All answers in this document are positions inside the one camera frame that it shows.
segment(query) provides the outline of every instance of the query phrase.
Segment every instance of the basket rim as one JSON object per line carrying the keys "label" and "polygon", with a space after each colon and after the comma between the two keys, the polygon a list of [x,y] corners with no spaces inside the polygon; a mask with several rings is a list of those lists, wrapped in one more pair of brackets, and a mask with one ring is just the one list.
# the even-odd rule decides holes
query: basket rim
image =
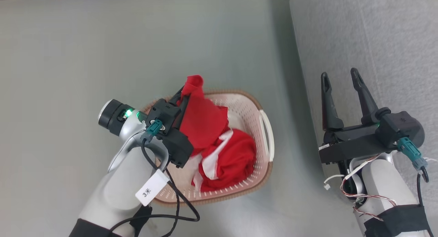
{"label": "basket rim", "polygon": [[[257,101],[257,99],[255,99],[252,95],[250,95],[249,93],[243,91],[243,90],[219,90],[219,89],[207,89],[204,91],[204,95],[216,95],[216,94],[237,94],[237,95],[243,95],[244,97],[249,98],[254,105],[257,107],[257,109],[260,111],[263,108],[261,107],[260,103]],[[166,96],[164,97],[164,99],[169,100],[172,96]],[[152,103],[148,104],[147,106],[145,106],[142,111],[144,111],[145,113],[147,113],[149,111],[149,109],[152,107],[153,104],[155,104],[157,100],[154,100]],[[211,204],[211,203],[216,203],[216,202],[220,202],[220,201],[225,201],[228,199],[232,199],[232,198],[236,198],[236,197],[240,197],[252,192],[255,192],[257,190],[259,190],[261,187],[264,186],[264,184],[266,184],[266,182],[269,179],[269,176],[271,176],[271,171],[272,171],[272,162],[268,163],[268,168],[266,170],[265,176],[263,177],[263,179],[255,184],[253,187],[242,190],[240,192],[235,192],[229,195],[225,195],[225,196],[219,196],[217,198],[209,198],[209,199],[200,199],[200,200],[193,200],[190,201],[192,205],[202,205],[202,204]],[[152,200],[153,202],[155,202],[156,204],[160,205],[160,206],[164,206],[164,207],[175,207],[177,206],[177,202],[166,202],[166,201],[162,201],[159,200],[158,198],[154,198]],[[181,202],[180,201],[180,205],[181,206],[187,206],[186,203]]]}

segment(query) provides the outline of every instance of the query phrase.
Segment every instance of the red and white cloth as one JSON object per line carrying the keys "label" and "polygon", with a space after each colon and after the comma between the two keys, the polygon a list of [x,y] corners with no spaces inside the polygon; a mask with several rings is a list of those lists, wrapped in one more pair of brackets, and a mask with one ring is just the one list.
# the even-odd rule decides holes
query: red and white cloth
{"label": "red and white cloth", "polygon": [[201,192],[234,186],[254,171],[255,142],[251,136],[228,127],[228,108],[204,98],[201,76],[188,76],[182,97],[190,95],[180,131],[199,159],[192,184]]}

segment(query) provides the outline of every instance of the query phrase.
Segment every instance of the robotic arm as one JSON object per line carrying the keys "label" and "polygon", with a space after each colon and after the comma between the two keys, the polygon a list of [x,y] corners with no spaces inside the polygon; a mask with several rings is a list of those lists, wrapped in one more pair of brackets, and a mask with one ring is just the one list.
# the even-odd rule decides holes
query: robotic arm
{"label": "robotic arm", "polygon": [[155,173],[155,168],[145,156],[148,155],[152,161],[155,158],[160,160],[158,169],[164,171],[169,162],[183,167],[193,151],[188,138],[179,131],[188,103],[185,97],[180,107],[177,106],[180,93],[181,90],[169,101],[158,100],[148,115],[114,99],[103,106],[99,125],[119,136],[124,143],[111,161],[108,174],[80,213],[70,237],[138,236],[148,218],[133,220],[111,230],[127,218],[152,212],[150,206],[142,206],[135,197]]}
{"label": "robotic arm", "polygon": [[[363,117],[361,125],[344,127],[336,113],[329,77],[321,75],[325,135],[319,156],[322,164],[335,164],[340,173],[327,180],[343,177],[341,192],[353,203],[363,236],[422,237],[429,233],[433,237],[420,191],[420,173],[429,181],[427,162],[417,149],[424,142],[423,127],[406,111],[378,109],[357,69],[351,69],[351,77]],[[419,172],[419,204],[392,163],[397,151],[407,155]]]}

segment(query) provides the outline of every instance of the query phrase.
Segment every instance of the green light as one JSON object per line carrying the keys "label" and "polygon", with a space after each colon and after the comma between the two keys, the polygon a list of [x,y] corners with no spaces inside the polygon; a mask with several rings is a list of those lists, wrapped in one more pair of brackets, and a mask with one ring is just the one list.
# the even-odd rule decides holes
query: green light
{"label": "green light", "polygon": [[128,118],[130,115],[132,115],[132,110],[128,109],[125,113],[126,118]]}

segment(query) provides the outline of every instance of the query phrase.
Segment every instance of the perforated basket wall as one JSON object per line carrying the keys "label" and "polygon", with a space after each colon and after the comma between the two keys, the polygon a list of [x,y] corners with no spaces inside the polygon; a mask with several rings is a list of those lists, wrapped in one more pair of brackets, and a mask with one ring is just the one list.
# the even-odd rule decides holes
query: perforated basket wall
{"label": "perforated basket wall", "polygon": [[[254,172],[244,181],[221,190],[199,192],[191,185],[194,173],[197,171],[199,160],[189,159],[184,168],[177,169],[169,164],[176,186],[193,204],[208,204],[235,198],[258,190],[269,178],[274,158],[274,138],[272,128],[260,104],[249,94],[236,90],[210,91],[205,97],[215,105],[228,107],[230,128],[237,128],[251,135],[256,143],[257,161]],[[153,103],[149,104],[144,112],[149,112]],[[175,206],[177,199],[175,192],[167,185],[157,195],[154,201],[165,206]]]}

